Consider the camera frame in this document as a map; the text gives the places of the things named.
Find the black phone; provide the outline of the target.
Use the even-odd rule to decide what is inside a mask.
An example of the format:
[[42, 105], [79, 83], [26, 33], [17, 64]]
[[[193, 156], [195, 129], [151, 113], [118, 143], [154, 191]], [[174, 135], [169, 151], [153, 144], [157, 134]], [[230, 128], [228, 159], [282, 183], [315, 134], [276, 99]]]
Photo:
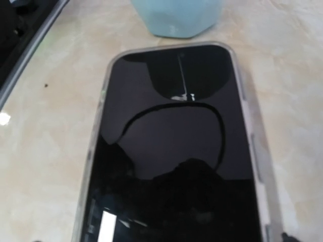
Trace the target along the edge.
[[273, 241], [234, 51], [123, 52], [108, 66], [72, 241]]

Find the light blue mug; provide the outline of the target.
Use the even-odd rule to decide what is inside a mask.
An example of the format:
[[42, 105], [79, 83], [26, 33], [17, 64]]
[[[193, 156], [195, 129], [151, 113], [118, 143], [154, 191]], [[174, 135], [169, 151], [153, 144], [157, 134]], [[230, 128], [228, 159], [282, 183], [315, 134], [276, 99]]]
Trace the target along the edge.
[[223, 1], [134, 0], [131, 4], [151, 34], [185, 39], [213, 26], [220, 17]]

